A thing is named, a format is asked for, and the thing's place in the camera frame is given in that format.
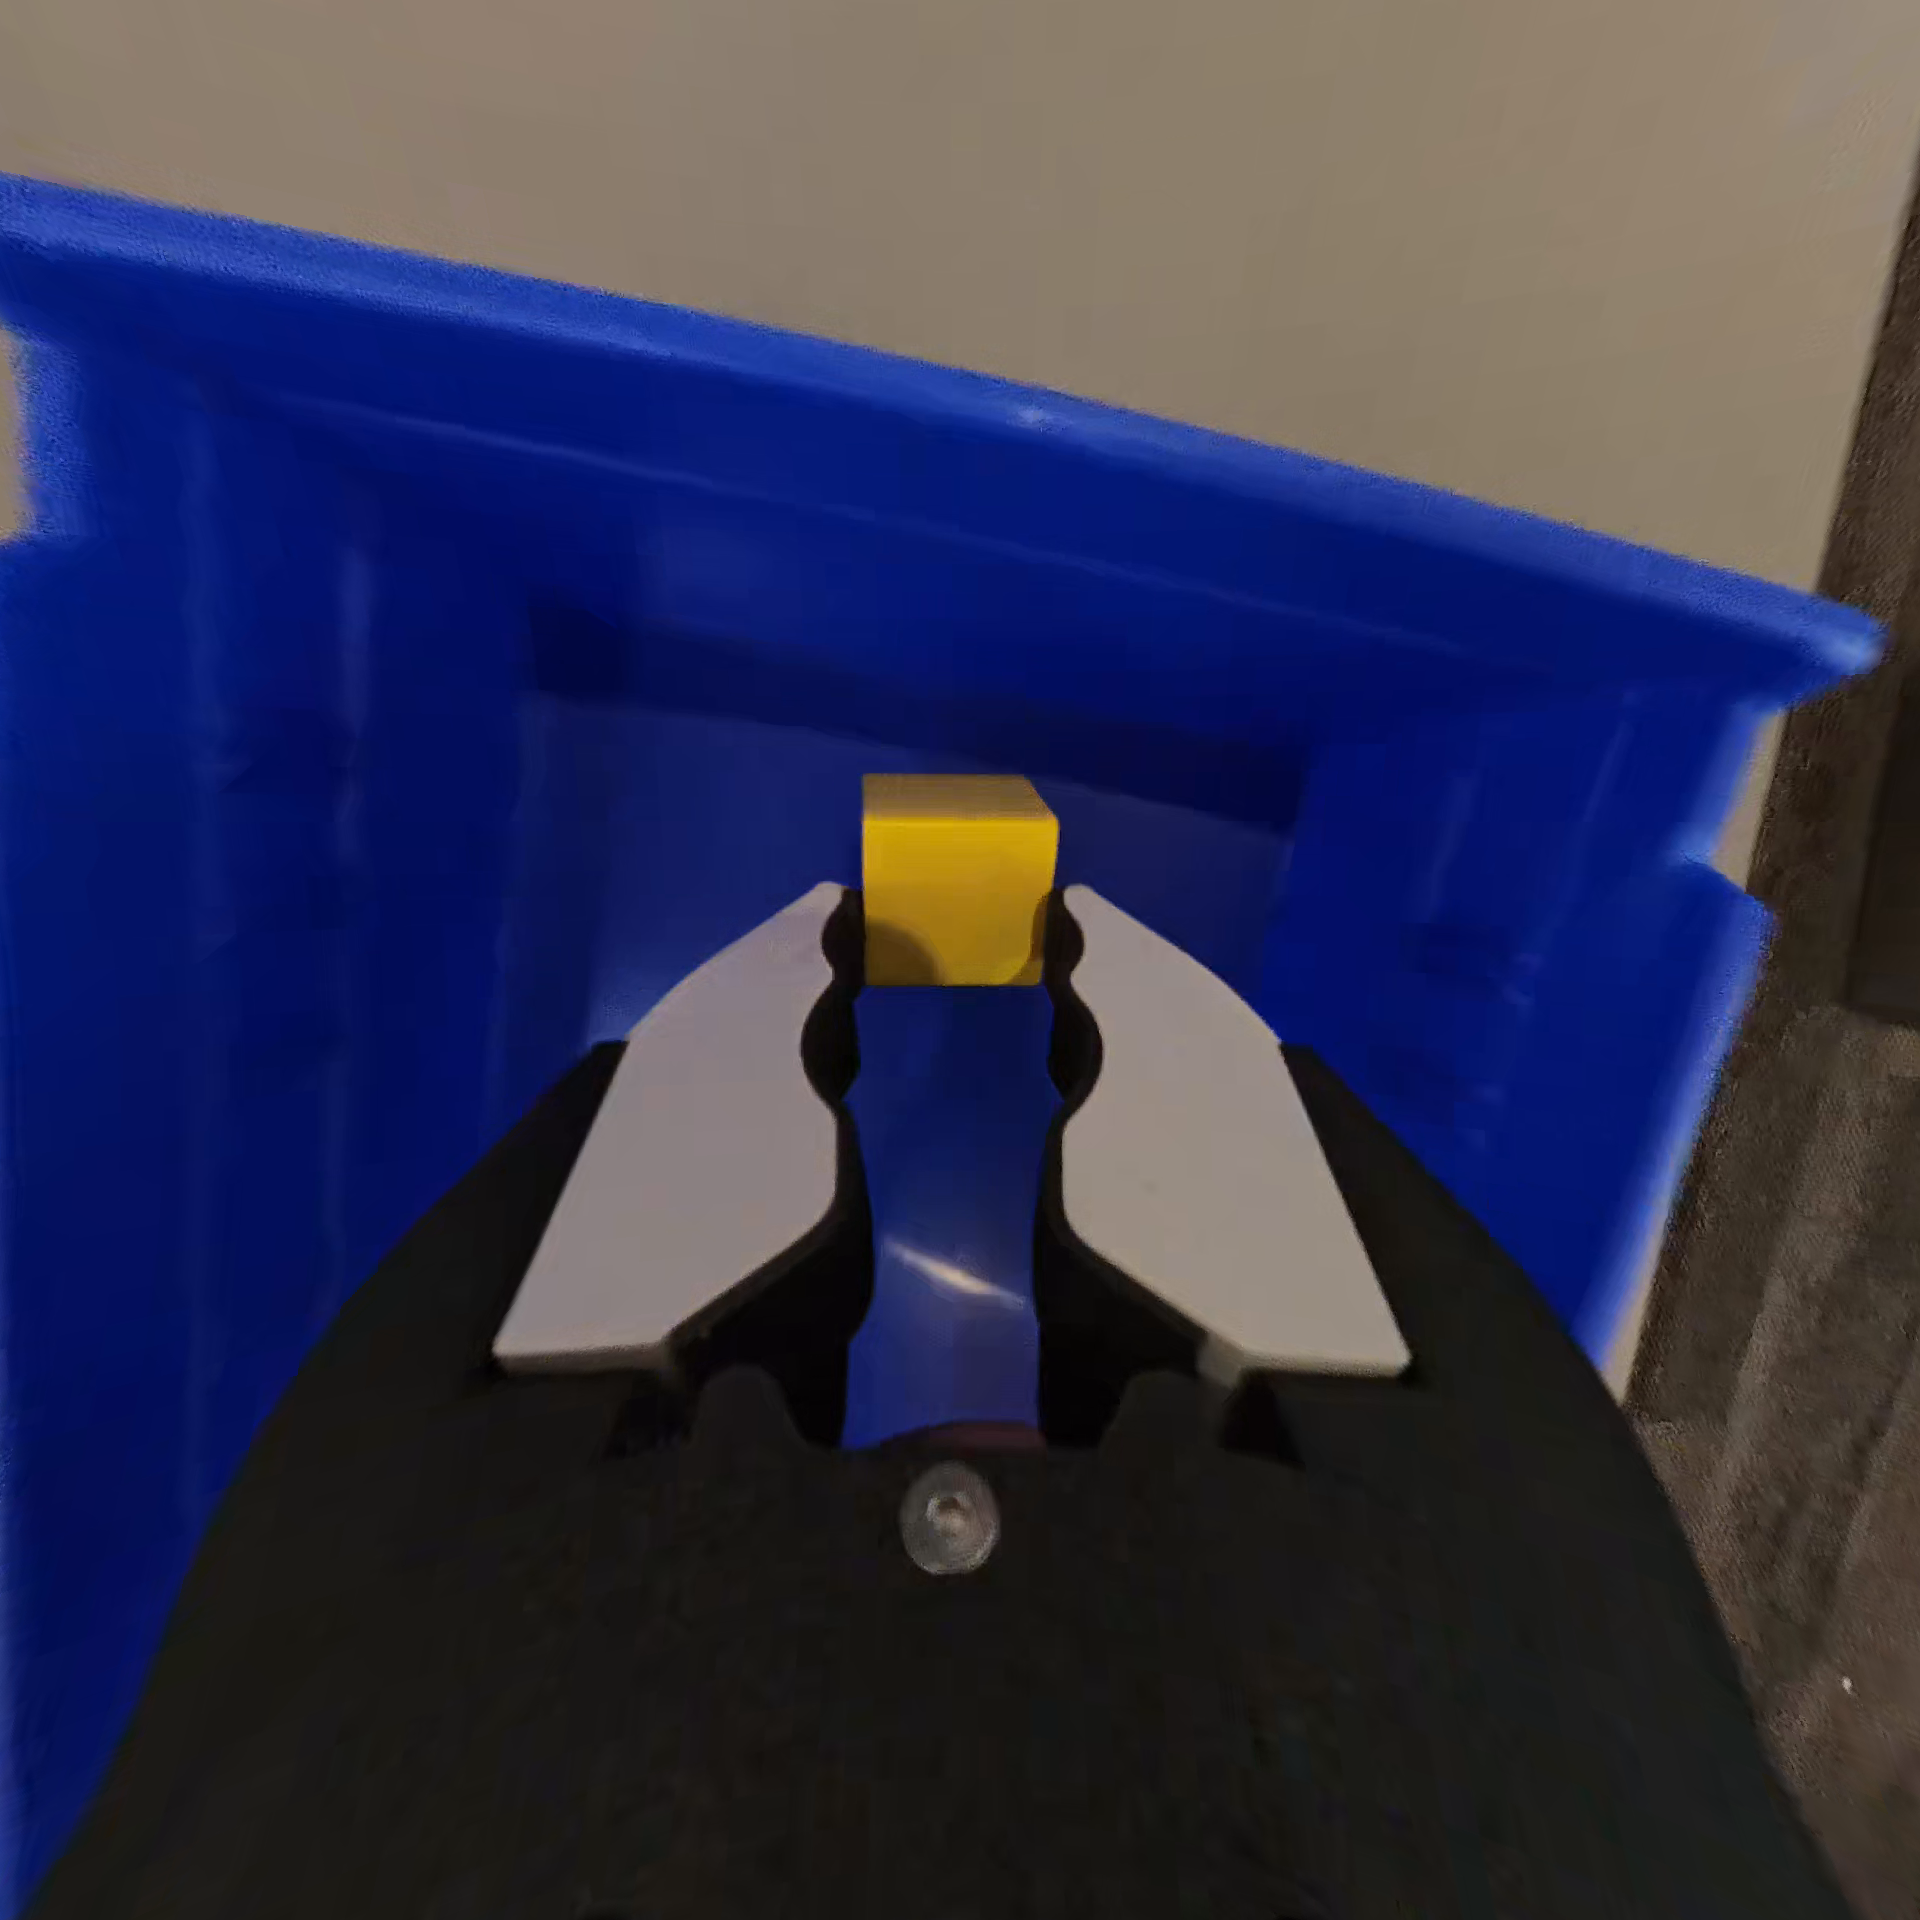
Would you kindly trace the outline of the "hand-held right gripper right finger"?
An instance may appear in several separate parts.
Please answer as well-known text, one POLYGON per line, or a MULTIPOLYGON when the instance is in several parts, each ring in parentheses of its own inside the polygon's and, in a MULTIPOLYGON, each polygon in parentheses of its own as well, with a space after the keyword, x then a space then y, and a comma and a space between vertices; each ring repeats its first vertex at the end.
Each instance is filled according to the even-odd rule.
POLYGON ((1274 1027, 1086 884, 1052 906, 1042 1348, 1108 1375, 1398 1380, 1413 1352, 1274 1027))

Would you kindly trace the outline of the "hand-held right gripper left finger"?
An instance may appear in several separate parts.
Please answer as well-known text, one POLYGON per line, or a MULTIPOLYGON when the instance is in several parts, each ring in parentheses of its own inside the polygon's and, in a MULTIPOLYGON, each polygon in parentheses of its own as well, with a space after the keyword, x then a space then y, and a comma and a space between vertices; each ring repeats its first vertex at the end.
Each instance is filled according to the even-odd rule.
POLYGON ((817 884, 631 1027, 493 1335, 511 1375, 844 1367, 875 1294, 865 919, 817 884))

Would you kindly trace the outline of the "yellow wooden block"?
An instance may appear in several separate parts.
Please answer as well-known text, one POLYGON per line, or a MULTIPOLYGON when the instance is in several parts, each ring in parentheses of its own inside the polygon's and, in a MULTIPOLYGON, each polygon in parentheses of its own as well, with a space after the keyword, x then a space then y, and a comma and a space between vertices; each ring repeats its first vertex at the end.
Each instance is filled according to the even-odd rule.
POLYGON ((997 773, 868 773, 861 799, 867 985, 1039 985, 1060 823, 1036 785, 997 773))

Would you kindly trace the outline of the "blue plastic bin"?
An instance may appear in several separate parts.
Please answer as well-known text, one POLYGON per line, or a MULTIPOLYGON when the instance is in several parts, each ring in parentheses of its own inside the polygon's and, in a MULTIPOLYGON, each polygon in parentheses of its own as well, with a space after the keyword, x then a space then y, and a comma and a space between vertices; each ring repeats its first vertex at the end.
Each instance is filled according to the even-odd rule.
POLYGON ((1299 450, 5 176, 5 1914, 333 1313, 592 1043, 1005 772, 1599 1360, 1870 614, 1299 450))

